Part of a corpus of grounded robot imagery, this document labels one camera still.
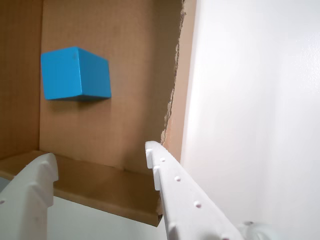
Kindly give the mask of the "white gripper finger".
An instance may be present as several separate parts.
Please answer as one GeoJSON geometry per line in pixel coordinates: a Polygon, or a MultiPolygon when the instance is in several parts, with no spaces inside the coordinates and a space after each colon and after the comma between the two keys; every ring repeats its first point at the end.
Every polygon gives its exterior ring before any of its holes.
{"type": "Polygon", "coordinates": [[[0,193],[0,238],[46,240],[48,208],[54,204],[54,182],[59,179],[54,154],[38,156],[0,193]]]}
{"type": "Polygon", "coordinates": [[[242,240],[229,221],[182,165],[158,142],[145,143],[147,167],[160,192],[169,240],[242,240]]]}

